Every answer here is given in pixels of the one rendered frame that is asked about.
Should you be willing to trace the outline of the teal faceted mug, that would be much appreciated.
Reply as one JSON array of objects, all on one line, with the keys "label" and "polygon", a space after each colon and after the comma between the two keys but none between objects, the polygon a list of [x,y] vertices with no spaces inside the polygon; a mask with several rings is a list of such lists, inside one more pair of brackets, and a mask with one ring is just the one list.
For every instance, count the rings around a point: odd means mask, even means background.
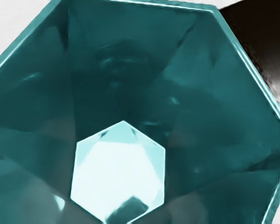
[{"label": "teal faceted mug", "polygon": [[52,0],[0,55],[0,224],[280,224],[280,104],[220,11]]}]

